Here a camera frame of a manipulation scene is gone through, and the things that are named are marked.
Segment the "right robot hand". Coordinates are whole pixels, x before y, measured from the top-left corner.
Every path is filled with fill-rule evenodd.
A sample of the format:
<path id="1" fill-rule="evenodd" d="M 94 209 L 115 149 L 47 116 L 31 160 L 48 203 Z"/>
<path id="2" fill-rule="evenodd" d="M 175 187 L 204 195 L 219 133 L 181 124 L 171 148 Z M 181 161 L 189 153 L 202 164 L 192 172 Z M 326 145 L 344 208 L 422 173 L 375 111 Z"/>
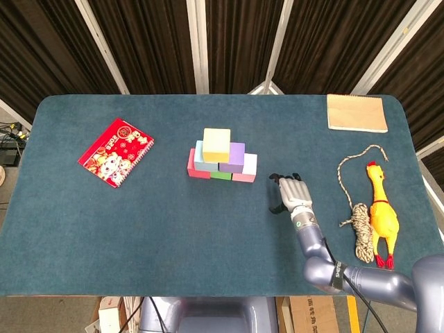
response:
<path id="1" fill-rule="evenodd" d="M 280 214 L 284 211 L 295 214 L 299 207 L 312 210 L 312 199 L 308 187 L 298 173 L 292 173 L 290 176 L 272 173 L 268 178 L 278 185 L 281 195 L 281 203 L 277 207 L 269 208 L 272 214 Z"/>

